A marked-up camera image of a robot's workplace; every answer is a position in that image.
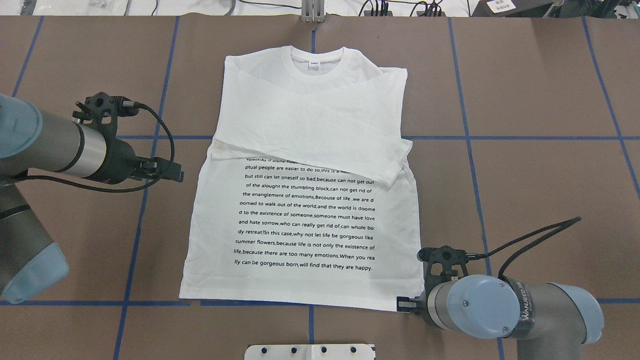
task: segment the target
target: black cable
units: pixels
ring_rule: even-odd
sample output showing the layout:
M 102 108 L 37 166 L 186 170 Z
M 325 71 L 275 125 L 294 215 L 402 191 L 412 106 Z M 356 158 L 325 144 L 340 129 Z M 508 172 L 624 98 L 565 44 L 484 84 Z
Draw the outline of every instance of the black cable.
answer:
M 225 14 L 225 16 L 231 16 L 236 9 L 236 0 L 231 0 L 231 5 L 229 5 L 229 11 Z
M 582 220 L 581 217 L 577 217 L 577 218 L 573 218 L 571 220 L 567 220 L 564 222 L 564 225 L 559 226 L 558 228 L 556 228 L 555 230 L 549 231 L 547 234 L 544 234 L 543 236 L 540 236 L 538 239 L 534 240 L 533 242 L 531 242 L 530 244 L 522 247 L 522 249 L 516 251 L 513 253 L 513 255 L 511 255 L 505 262 L 504 264 L 502 264 L 502 267 L 500 267 L 500 270 L 498 271 L 498 279 L 502 279 L 504 280 L 504 271 L 507 270 L 507 267 L 520 255 L 522 255 L 524 252 L 526 252 L 527 250 L 531 250 L 534 246 L 540 244 L 541 242 L 545 241 L 546 239 L 550 238 L 551 236 L 561 232 L 562 230 L 565 230 L 567 228 L 569 228 L 571 225 L 577 223 L 578 221 Z
M 565 221 L 559 222 L 557 224 L 545 226 L 545 227 L 543 227 L 541 229 L 538 229 L 538 230 L 535 230 L 535 231 L 533 231 L 533 232 L 531 232 L 529 234 L 523 235 L 523 236 L 521 236 L 521 237 L 519 237 L 519 238 L 517 238 L 515 240 L 511 240 L 508 243 L 498 247 L 497 249 L 487 252 L 486 254 L 467 254 L 467 258 L 469 260 L 480 260 L 480 259 L 488 258 L 489 256 L 494 255 L 498 251 L 502 251 L 502 250 L 512 246 L 515 243 L 519 243 L 522 240 L 526 240 L 526 239 L 530 238 L 531 236 L 543 233 L 543 232 L 545 232 L 547 230 L 555 229 L 556 227 L 561 227 L 562 225 L 565 225 L 569 221 L 571 221 L 571 220 L 565 220 Z
M 388 3 L 399 3 L 399 4 L 409 4 L 415 5 L 415 1 L 401 1 L 401 0 L 386 0 Z
M 435 0 L 433 0 L 433 2 L 431 3 L 431 5 L 429 5 L 429 9 L 428 9 L 426 12 L 424 12 L 424 13 L 422 14 L 422 16 L 426 16 L 426 17 L 436 17 L 436 16 L 439 16 L 439 15 L 438 15 L 438 9 L 440 9 L 440 11 L 442 11 L 442 9 L 441 9 L 441 7 L 440 7 L 440 3 L 441 3 L 442 1 L 443 1 L 443 0 L 440 0 L 440 2 L 439 2 L 439 3 L 436 3 L 436 1 L 435 1 Z
M 164 124 L 162 119 L 160 119 L 160 116 L 158 116 L 158 114 L 156 114 L 156 112 L 152 108 L 148 107 L 146 104 L 142 104 L 140 102 L 135 102 L 134 103 L 134 107 L 147 110 L 149 113 L 151 113 L 151 115 L 153 115 L 156 118 L 156 120 L 158 121 L 160 126 L 162 126 L 162 128 L 164 129 L 167 137 L 169 138 L 169 144 L 171 146 L 170 161 L 173 162 L 173 160 L 175 159 L 175 144 L 173 143 L 173 135 L 171 134 L 171 132 L 169 131 L 167 126 Z M 140 191 L 140 190 L 144 190 L 144 189 L 152 186 L 153 184 L 156 184 L 158 181 L 160 181 L 160 174 L 157 174 L 156 176 L 157 177 L 155 179 L 149 181 L 148 183 L 146 183 L 144 185 L 138 186 L 136 188 L 128 188 L 128 189 L 98 188 L 96 186 L 90 186 L 90 185 L 75 183 L 73 181 L 60 179 L 59 177 L 45 176 L 45 175 L 21 176 L 21 177 L 16 177 L 16 180 L 19 180 L 19 181 L 23 181 L 23 180 L 49 180 L 49 181 L 54 181 L 56 183 L 61 183 L 61 184 L 65 184 L 65 185 L 74 186 L 74 187 L 80 188 L 80 189 L 92 190 L 92 191 L 95 191 L 95 192 L 130 193 L 130 192 L 137 192 L 137 191 Z
M 413 16 L 413 12 L 415 11 L 415 8 L 418 7 L 418 5 L 423 4 L 424 5 L 424 12 L 427 12 L 427 7 L 429 6 L 429 4 L 427 4 L 426 1 L 418 1 L 417 3 L 414 3 L 413 9 L 411 9 L 411 14 L 409 14 L 409 17 Z
M 302 6 L 293 6 L 293 5 L 284 5 L 284 4 L 271 4 L 271 3 L 254 3 L 253 1 L 247 1 L 247 0 L 238 0 L 238 1 L 240 1 L 241 3 L 252 4 L 252 5 L 281 6 L 283 8 L 292 8 L 292 9 L 302 10 Z
M 371 12 L 373 12 L 373 3 L 371 2 L 371 0 L 366 0 L 363 4 L 362 7 L 360 8 L 360 12 L 358 13 L 358 16 L 362 15 L 362 11 L 364 10 L 364 7 L 367 6 L 367 3 L 371 4 Z

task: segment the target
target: white t-shirt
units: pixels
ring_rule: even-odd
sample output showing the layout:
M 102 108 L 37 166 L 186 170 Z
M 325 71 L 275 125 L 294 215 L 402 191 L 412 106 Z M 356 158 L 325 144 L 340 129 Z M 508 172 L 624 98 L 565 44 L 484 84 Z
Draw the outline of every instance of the white t-shirt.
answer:
M 405 83 L 345 47 L 227 56 L 180 297 L 394 311 L 420 293 Z

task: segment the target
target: blue end cap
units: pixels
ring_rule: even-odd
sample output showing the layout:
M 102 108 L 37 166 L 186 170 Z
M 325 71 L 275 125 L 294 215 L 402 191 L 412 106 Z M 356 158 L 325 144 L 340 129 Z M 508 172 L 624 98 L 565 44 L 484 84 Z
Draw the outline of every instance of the blue end cap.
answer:
M 62 280 L 68 273 L 65 256 L 57 243 L 51 243 L 15 274 L 2 296 L 12 304 L 20 304 Z
M 578 311 L 580 311 L 580 315 L 582 315 L 582 319 L 584 320 L 584 326 L 587 329 L 587 338 L 583 344 L 593 344 L 598 341 L 602 336 L 604 315 L 596 298 L 585 289 L 577 286 L 556 284 L 554 282 L 550 282 L 549 284 L 556 285 L 564 291 L 564 293 L 571 298 L 578 308 Z
M 0 159 L 23 151 L 42 130 L 42 114 L 31 103 L 0 94 Z
M 511 287 L 487 275 L 456 281 L 447 296 L 447 309 L 460 330 L 479 339 L 511 334 L 520 316 L 520 304 Z

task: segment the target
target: neckline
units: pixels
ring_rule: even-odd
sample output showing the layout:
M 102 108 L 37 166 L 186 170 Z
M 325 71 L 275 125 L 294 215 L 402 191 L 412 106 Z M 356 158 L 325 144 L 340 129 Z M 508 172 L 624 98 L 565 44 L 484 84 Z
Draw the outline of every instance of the neckline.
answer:
M 338 64 L 333 68 L 333 70 L 327 72 L 326 74 L 321 75 L 310 75 L 305 74 L 300 71 L 295 64 L 293 64 L 293 58 L 304 60 L 304 61 L 316 61 L 316 62 L 324 62 L 324 61 L 335 61 L 340 60 Z M 309 82 L 309 83 L 318 83 L 322 81 L 328 81 L 331 79 L 340 76 L 344 69 L 347 67 L 347 64 L 351 60 L 351 52 L 346 47 L 341 47 L 340 49 L 330 51 L 328 53 L 323 54 L 313 54 L 308 53 L 306 51 L 302 51 L 297 49 L 291 45 L 285 46 L 282 48 L 282 61 L 284 63 L 285 68 L 289 73 L 298 78 L 300 80 Z

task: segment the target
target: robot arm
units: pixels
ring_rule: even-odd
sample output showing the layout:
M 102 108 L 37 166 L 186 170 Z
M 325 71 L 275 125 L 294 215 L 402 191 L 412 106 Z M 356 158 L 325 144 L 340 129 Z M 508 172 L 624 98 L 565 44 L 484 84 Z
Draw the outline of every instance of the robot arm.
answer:
M 398 311 L 480 339 L 516 339 L 519 360 L 579 360 L 582 344 L 600 339 L 602 310 L 582 288 L 524 284 L 502 274 L 468 275 L 465 264 L 479 257 L 448 246 L 424 248 L 418 258 L 428 264 L 425 291 L 412 299 L 398 297 Z M 431 273 L 435 263 L 442 265 L 440 275 Z M 454 265 L 461 267 L 461 277 Z
M 173 162 L 171 134 L 148 106 L 102 92 L 76 105 L 82 111 L 74 111 L 77 121 L 69 121 L 0 94 L 0 291 L 14 304 L 40 293 L 68 273 L 64 255 L 16 182 L 47 179 L 122 193 L 148 188 L 160 179 L 182 182 L 184 176 L 181 166 Z M 172 143 L 169 160 L 139 157 L 128 143 L 116 138 L 118 117 L 135 116 L 140 108 L 151 112 L 167 131 Z M 50 176 L 29 176 L 29 168 L 106 184 L 127 178 L 150 181 L 132 189 L 96 188 Z

